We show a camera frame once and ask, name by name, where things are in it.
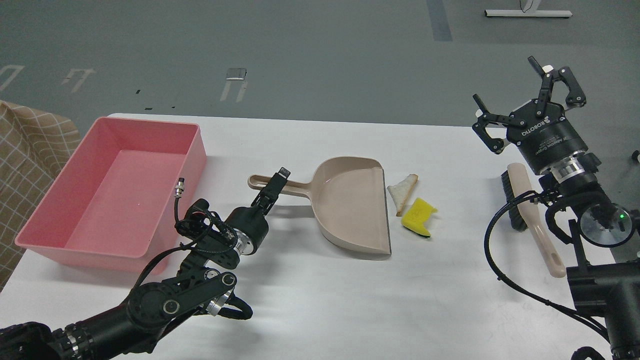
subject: dustpan handle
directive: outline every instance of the dustpan handle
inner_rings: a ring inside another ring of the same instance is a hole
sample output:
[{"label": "dustpan handle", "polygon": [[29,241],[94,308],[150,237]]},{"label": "dustpan handle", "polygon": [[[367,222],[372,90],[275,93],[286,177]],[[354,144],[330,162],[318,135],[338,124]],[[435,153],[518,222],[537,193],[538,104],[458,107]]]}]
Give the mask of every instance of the dustpan handle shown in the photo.
[{"label": "dustpan handle", "polygon": [[[261,190],[265,185],[267,185],[269,180],[271,180],[270,176],[251,175],[247,180],[247,184],[249,184],[249,187],[254,190]],[[311,189],[308,183],[298,183],[296,181],[289,180],[280,193],[311,199]]]}]

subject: checkered fabric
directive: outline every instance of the checkered fabric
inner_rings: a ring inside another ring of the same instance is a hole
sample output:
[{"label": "checkered fabric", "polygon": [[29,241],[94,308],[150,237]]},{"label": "checkered fabric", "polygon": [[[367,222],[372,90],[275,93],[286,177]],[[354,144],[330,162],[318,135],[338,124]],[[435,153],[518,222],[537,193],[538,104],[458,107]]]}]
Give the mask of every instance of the checkered fabric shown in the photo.
[{"label": "checkered fabric", "polygon": [[0,101],[0,291],[24,253],[13,240],[79,142],[71,120]]}]

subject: white tape line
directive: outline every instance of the white tape line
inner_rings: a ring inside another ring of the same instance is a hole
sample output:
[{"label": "white tape line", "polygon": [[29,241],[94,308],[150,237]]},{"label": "white tape line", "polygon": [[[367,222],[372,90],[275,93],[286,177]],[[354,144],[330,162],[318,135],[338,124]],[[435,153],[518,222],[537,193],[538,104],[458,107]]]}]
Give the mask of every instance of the white tape line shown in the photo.
[{"label": "white tape line", "polygon": [[89,77],[89,75],[96,73],[96,71],[93,70],[93,69],[71,69],[69,71],[69,73],[67,74],[67,76],[65,77],[65,79],[62,80],[62,84],[60,84],[60,85],[64,85],[64,84],[68,83],[69,80],[71,80],[74,77],[76,72],[81,72],[81,71],[83,71],[84,74],[82,74],[82,76],[80,77],[80,79],[78,80],[76,85],[73,87],[73,89],[71,89],[72,93],[74,93],[74,92],[78,91],[78,89],[80,89],[80,86],[82,86],[82,84],[84,83],[86,78]]},{"label": "white tape line", "polygon": [[229,94],[229,90],[231,90],[231,81],[227,81],[225,83],[225,89],[222,90],[222,96],[220,96],[220,101],[227,100],[227,95]]},{"label": "white tape line", "polygon": [[0,75],[4,74],[5,71],[13,69],[13,74],[9,75],[7,80],[4,81],[2,85],[0,85],[0,91],[4,90],[9,84],[18,76],[18,73],[24,69],[23,65],[6,65],[0,70]]},{"label": "white tape line", "polygon": [[238,97],[236,98],[236,102],[241,102],[244,99],[244,93],[246,92],[246,87],[249,84],[248,80],[244,80],[242,85],[240,86],[240,91],[238,91]]}]

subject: table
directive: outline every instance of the table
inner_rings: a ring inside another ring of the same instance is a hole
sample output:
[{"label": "table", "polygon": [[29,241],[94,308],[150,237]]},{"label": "table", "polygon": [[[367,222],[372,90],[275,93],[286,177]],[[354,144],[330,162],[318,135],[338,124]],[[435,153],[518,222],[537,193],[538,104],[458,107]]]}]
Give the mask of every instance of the table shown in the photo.
[{"label": "table", "polygon": [[[470,127],[112,116],[199,124],[207,165],[195,196],[223,218],[255,197],[250,174],[286,167],[289,179],[309,181],[322,161],[346,155],[377,159],[387,184],[418,174],[410,202],[422,197],[439,210],[425,239],[402,227],[387,194],[392,255],[371,259],[325,240],[308,201],[283,195],[264,243],[234,270],[253,318],[192,318],[152,355],[128,359],[569,359],[582,346],[609,353],[593,331],[496,281],[486,264],[484,232],[505,202],[500,175],[523,162],[513,146],[496,156]],[[565,265],[575,265],[572,248],[554,243]],[[593,264],[613,262],[608,250],[585,248]],[[492,250],[516,282],[573,307],[566,279],[549,276],[531,235],[512,230],[506,216]],[[174,254],[150,279],[171,277],[183,257]],[[122,301],[135,278],[28,250],[0,293],[0,327],[38,321],[56,329],[88,318]]]}]

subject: gray floor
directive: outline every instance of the gray floor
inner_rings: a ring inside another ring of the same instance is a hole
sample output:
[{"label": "gray floor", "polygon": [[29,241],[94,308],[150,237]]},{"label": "gray floor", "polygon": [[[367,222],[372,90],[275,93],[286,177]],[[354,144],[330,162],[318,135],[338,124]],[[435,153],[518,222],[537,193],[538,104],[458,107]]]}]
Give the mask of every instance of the gray floor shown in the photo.
[{"label": "gray floor", "polygon": [[[5,1],[0,69],[24,68],[0,99],[70,117],[82,133],[114,112],[469,126],[476,92],[497,113],[537,96],[534,55],[572,68],[589,101],[568,117],[603,161],[609,195],[640,208],[629,160],[640,1],[542,1],[570,19],[489,19],[487,8],[518,1]],[[221,101],[231,67],[248,71],[241,101],[239,82]],[[71,69],[95,72],[62,84]],[[565,95],[556,86],[554,99]],[[634,239],[614,254],[638,250]]]}]

